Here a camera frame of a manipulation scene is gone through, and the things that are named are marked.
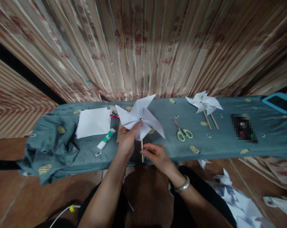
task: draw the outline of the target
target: blue tablecloth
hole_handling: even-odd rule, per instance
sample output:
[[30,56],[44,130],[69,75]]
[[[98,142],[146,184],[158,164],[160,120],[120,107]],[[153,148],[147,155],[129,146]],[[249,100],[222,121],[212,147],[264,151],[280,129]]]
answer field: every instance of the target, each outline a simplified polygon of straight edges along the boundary
[[[219,130],[216,129],[211,116],[208,116],[211,130],[208,126],[201,125],[201,122],[206,121],[204,114],[195,114],[197,108],[189,104],[185,98],[174,98],[174,100],[175,104],[171,103],[169,98],[154,99],[148,107],[161,123],[166,139],[158,132],[154,132],[143,140],[144,143],[163,145],[172,161],[255,155],[287,157],[287,116],[262,103],[261,96],[218,98],[223,110],[215,110],[213,116]],[[27,141],[24,159],[18,164],[23,171],[39,176],[41,184],[52,183],[73,174],[107,169],[117,152],[117,133],[103,150],[99,150],[97,145],[105,135],[75,139],[74,134],[79,120],[77,110],[109,107],[109,105],[119,105],[125,109],[132,107],[134,103],[135,101],[124,101],[60,105],[38,120],[33,135]],[[248,143],[237,137],[231,114],[247,114],[250,117],[258,144]],[[178,129],[172,118],[180,127],[191,131],[193,138],[186,138],[184,142],[177,139]],[[111,127],[118,129],[118,126],[119,119],[112,118]],[[58,127],[64,128],[64,133],[59,133]],[[190,146],[196,147],[199,154],[194,153]],[[129,165],[151,165],[149,160],[141,162],[139,150],[140,142],[135,142],[135,151]]]

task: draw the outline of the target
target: green scissors handle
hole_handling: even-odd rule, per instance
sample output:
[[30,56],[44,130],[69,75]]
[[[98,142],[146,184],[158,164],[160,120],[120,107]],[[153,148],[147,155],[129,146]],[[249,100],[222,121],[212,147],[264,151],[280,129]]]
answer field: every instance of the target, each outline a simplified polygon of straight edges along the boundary
[[[187,136],[188,138],[193,138],[193,135],[192,133],[187,130],[187,129],[183,129],[184,133],[185,133],[185,136]],[[185,136],[182,134],[181,130],[177,131],[177,138],[184,142],[185,141]]]

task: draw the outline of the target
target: yellow cable connector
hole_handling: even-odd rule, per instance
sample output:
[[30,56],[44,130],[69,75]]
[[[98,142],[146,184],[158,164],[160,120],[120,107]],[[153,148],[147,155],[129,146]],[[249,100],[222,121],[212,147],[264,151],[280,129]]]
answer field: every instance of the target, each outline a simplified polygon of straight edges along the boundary
[[74,204],[73,204],[73,205],[71,205],[71,207],[70,207],[70,211],[71,211],[71,212],[74,212],[74,211],[75,211],[75,209],[74,209]]

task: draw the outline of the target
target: bamboo skewer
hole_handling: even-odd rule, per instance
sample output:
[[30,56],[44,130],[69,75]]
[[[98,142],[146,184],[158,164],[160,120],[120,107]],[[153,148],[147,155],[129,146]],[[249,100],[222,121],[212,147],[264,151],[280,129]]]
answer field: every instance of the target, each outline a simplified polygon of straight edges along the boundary
[[116,140],[116,143],[119,143],[119,130],[122,128],[122,124],[121,124],[121,121],[119,123],[119,128],[118,128],[118,136],[117,136],[117,140]]
[[218,128],[218,126],[217,126],[217,123],[216,123],[216,121],[215,121],[215,119],[214,119],[212,113],[211,113],[211,117],[212,117],[212,119],[213,119],[213,121],[214,121],[214,123],[215,123],[216,129],[219,130],[219,128]]
[[144,163],[144,157],[143,157],[143,155],[141,155],[141,159],[142,159],[142,163]]
[[205,112],[205,111],[203,111],[203,113],[204,113],[204,117],[205,117],[205,118],[206,118],[206,120],[207,120],[207,123],[208,123],[209,129],[211,130],[212,128],[211,128],[210,122],[209,122],[209,120],[208,120],[207,114],[206,114],[206,112]]

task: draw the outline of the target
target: white cable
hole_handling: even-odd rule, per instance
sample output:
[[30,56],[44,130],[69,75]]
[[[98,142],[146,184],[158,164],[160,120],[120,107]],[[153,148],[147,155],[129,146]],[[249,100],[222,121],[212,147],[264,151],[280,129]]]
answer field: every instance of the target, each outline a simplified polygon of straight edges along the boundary
[[[79,205],[72,205],[74,208],[80,208]],[[57,219],[68,209],[70,209],[71,206],[67,207],[66,209],[64,209],[59,215],[58,217],[55,219],[55,221],[53,221],[53,223],[51,224],[51,226],[49,228],[52,228],[52,226],[54,225],[54,223],[57,221]]]

